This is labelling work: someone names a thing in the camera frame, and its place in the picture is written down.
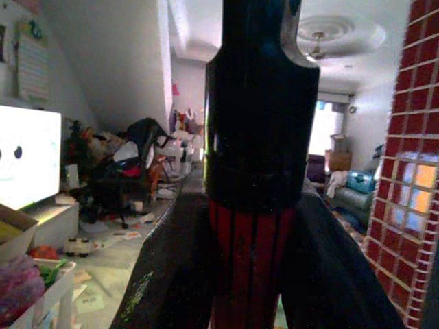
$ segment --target white screen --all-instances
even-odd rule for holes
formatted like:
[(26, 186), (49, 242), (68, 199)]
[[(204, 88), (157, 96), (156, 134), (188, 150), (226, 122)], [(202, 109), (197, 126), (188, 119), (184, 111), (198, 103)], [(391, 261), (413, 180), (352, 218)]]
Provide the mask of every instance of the white screen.
[(61, 115), (0, 106), (0, 204), (19, 209), (60, 187)]

